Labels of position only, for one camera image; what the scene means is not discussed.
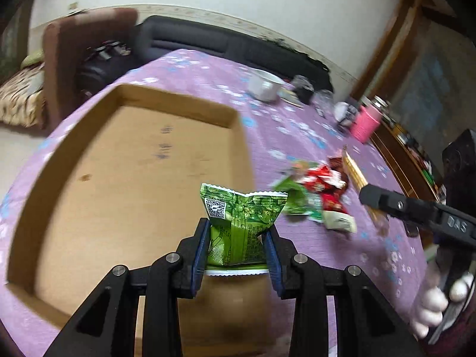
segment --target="table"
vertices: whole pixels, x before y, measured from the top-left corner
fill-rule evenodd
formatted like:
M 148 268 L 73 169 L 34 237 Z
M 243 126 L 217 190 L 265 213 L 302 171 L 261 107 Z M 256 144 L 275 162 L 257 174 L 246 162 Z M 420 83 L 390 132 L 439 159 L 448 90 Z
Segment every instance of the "table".
M 27 357 L 40 357 L 53 341 L 58 329 L 30 311 L 6 287 L 6 269 L 10 243 L 17 220 L 30 189 L 44 164 L 61 140 L 89 109 L 118 84 L 148 85 L 168 91 L 190 94 L 227 104 L 237 109 L 245 125 L 253 161 L 257 190 L 282 176 L 296 158 L 325 162 L 343 145 L 357 162 L 367 180 L 375 185 L 401 192 L 382 156 L 370 144 L 363 145 L 344 137 L 333 127 L 331 115 L 324 119 L 313 107 L 290 106 L 282 101 L 264 104 L 246 94 L 249 68 L 198 51 L 177 50 L 126 75 L 92 97 L 65 119 L 44 141 L 23 167 L 0 206 L 0 318 Z M 425 272 L 425 258 L 419 238 L 408 238 L 403 224 L 390 221 L 388 237 L 379 237 L 358 194 L 352 187 L 342 196 L 348 212 L 358 226 L 355 235 L 346 236 L 326 230 L 321 224 L 304 220 L 291 222 L 280 216 L 279 234 L 294 242 L 299 252 L 311 256 L 323 266 L 344 269 L 357 264 L 407 319 Z M 289 334 L 292 304 L 286 315 L 273 311 L 274 331 Z M 336 353 L 336 326 L 332 299 L 329 300 L 329 353 Z

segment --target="white bowl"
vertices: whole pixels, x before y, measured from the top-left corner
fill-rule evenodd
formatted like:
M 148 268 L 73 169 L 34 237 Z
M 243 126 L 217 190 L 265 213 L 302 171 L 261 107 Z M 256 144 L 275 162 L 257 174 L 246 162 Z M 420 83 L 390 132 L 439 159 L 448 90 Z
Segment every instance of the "white bowl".
M 272 102 L 277 99 L 278 91 L 284 80 L 270 72 L 251 69 L 252 75 L 248 82 L 248 92 L 261 102 Z

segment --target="white glove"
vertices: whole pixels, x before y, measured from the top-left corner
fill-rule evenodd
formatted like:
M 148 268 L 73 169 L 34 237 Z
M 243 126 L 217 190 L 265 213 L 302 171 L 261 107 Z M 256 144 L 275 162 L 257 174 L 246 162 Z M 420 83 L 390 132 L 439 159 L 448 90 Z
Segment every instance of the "white glove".
M 467 272 L 450 289 L 449 298 L 451 301 L 461 303 L 461 310 L 458 313 L 466 308 L 467 303 L 465 304 L 465 302 L 468 294 L 473 294 L 474 287 L 471 288 L 473 279 L 473 274 Z M 419 339 L 424 339 L 427 336 L 430 327 L 438 326 L 441 323 L 443 311 L 448 307 L 448 300 L 438 287 L 440 280 L 441 271 L 436 261 L 432 260 L 428 263 L 425 280 L 415 300 L 413 316 L 410 321 L 410 327 Z M 446 323 L 444 329 L 452 326 L 455 320 L 456 318 L 453 318 L 452 321 Z

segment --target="green candy wrapper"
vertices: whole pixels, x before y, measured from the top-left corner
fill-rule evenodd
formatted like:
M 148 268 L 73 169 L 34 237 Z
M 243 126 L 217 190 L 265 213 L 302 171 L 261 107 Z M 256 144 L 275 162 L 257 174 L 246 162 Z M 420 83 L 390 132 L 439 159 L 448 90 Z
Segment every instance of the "green candy wrapper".
M 202 184 L 200 196 L 211 223 L 208 264 L 263 263 L 264 254 L 257 236 L 278 218 L 287 194 L 254 192 L 244 195 Z
M 293 180 L 292 175 L 283 176 L 271 184 L 275 191 L 286 192 L 285 214 L 305 214 L 309 220 L 322 223 L 322 200 L 318 194 L 310 193 Z

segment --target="red candy wrapper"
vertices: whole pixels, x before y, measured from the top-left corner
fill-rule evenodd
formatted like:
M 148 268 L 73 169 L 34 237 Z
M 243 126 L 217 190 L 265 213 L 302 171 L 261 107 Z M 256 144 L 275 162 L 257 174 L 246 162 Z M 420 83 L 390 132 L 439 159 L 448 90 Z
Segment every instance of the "red candy wrapper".
M 308 176 L 330 176 L 330 169 L 326 165 L 319 165 L 308 170 Z
M 334 197 L 337 200 L 340 200 L 340 197 L 345 193 L 347 188 L 349 187 L 349 176 L 346 173 L 340 174 L 340 179 L 344 181 L 346 184 L 341 189 L 336 189 L 334 192 Z
M 342 157 L 329 157 L 329 166 L 332 170 L 342 172 Z
M 344 206 L 335 198 L 333 194 L 321 193 L 321 197 L 322 197 L 322 210 L 349 214 L 346 208 L 344 208 Z
M 332 185 L 324 182 L 319 177 L 315 176 L 306 176 L 297 181 L 299 184 L 302 184 L 309 192 L 322 192 L 332 188 Z

